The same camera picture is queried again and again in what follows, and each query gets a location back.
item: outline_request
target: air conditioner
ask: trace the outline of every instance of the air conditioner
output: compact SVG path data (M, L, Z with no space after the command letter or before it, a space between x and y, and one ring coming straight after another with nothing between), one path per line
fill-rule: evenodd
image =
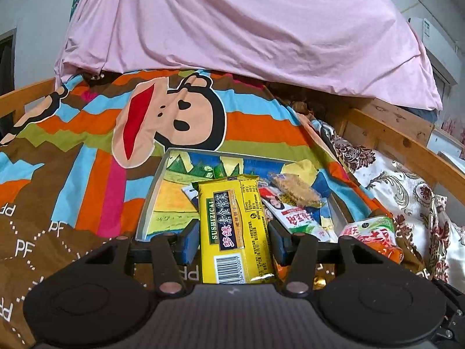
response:
M460 81L462 64L441 33L424 18L409 18L411 27L422 40L431 65L451 86Z

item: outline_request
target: yellow snack package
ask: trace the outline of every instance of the yellow snack package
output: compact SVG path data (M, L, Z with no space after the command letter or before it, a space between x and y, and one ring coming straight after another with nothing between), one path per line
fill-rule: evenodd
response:
M204 283L274 278L258 178L240 175L197 184Z

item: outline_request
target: pink cloth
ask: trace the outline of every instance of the pink cloth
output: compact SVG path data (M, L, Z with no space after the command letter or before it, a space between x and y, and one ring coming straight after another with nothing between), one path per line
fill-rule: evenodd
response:
M213 69L442 109L425 48L390 0L81 0L55 73Z

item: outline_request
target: barcode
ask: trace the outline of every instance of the barcode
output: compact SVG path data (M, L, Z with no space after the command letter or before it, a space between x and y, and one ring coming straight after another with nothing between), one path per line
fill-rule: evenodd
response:
M246 283L240 253L215 256L213 259L215 262L216 283Z

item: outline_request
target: silver screw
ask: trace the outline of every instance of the silver screw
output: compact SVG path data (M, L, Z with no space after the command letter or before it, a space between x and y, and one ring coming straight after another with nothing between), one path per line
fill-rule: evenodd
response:
M164 282L160 285L159 289L165 294L177 294L182 290L182 286L177 282Z
M303 294L308 291L308 284L303 282L289 282L286 290L293 294Z

